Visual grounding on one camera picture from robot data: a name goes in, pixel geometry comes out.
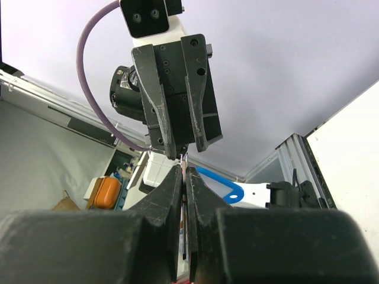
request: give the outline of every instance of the gray wall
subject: gray wall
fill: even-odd
[[[246,183],[269,183],[282,181],[284,181],[282,168],[280,166],[279,159],[275,159],[253,178],[248,179]]]
[[[68,191],[81,208],[112,149],[0,101],[0,209],[51,209]]]

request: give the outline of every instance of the orange container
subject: orange container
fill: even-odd
[[[100,209],[111,209],[117,201],[120,189],[121,183],[118,179],[109,176],[103,178],[94,200],[95,207]]]

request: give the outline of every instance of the wire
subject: wire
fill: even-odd
[[[92,31],[95,25],[102,18],[104,18],[107,14],[109,14],[113,10],[117,9],[119,6],[120,6],[119,0],[109,3],[107,6],[103,7],[103,9],[98,11],[85,26],[81,34],[81,37],[79,39],[78,48],[76,49],[76,71],[78,73],[79,83],[81,84],[83,93],[85,97],[87,98],[89,105],[97,114],[101,122],[111,131],[111,133],[116,138],[120,139],[120,141],[123,142],[124,144],[138,151],[148,151],[149,148],[141,147],[141,146],[138,146],[137,144],[134,144],[132,141],[126,138],[121,132],[119,132],[119,130],[117,130],[115,126],[113,126],[113,124],[109,121],[109,119],[105,116],[105,114],[101,111],[101,108],[97,104],[91,90],[89,89],[87,78],[84,72],[84,61],[83,61],[84,47],[87,42],[89,33]]]

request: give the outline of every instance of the bolt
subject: bolt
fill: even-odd
[[[158,19],[159,18],[159,11],[157,9],[152,10],[150,13],[153,19]]]
[[[196,38],[194,38],[190,41],[190,45],[192,45],[193,47],[197,47],[199,45],[199,41]]]
[[[141,22],[141,15],[140,14],[133,14],[133,21],[134,22]]]

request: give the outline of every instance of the robotic arm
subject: robotic arm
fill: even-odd
[[[222,135],[204,36],[157,38],[170,29],[169,16],[182,12],[178,0],[121,0],[120,6],[130,34],[144,43],[155,37],[156,43],[137,44],[134,66],[117,69],[115,109],[146,123],[153,151],[170,159],[189,143],[206,150]],[[82,86],[88,94],[83,80]],[[306,185],[270,188],[270,210],[232,208],[182,160],[124,212],[7,215],[0,219],[0,282],[176,282],[181,208],[192,282],[378,282],[370,251],[346,214],[299,209],[317,206]]]
[[[205,151],[222,138],[210,44],[202,34],[185,36],[174,16],[182,12],[180,0],[121,0],[120,7],[136,47],[134,65],[114,74],[113,107],[146,124],[152,150],[169,159],[179,159],[190,143]]]

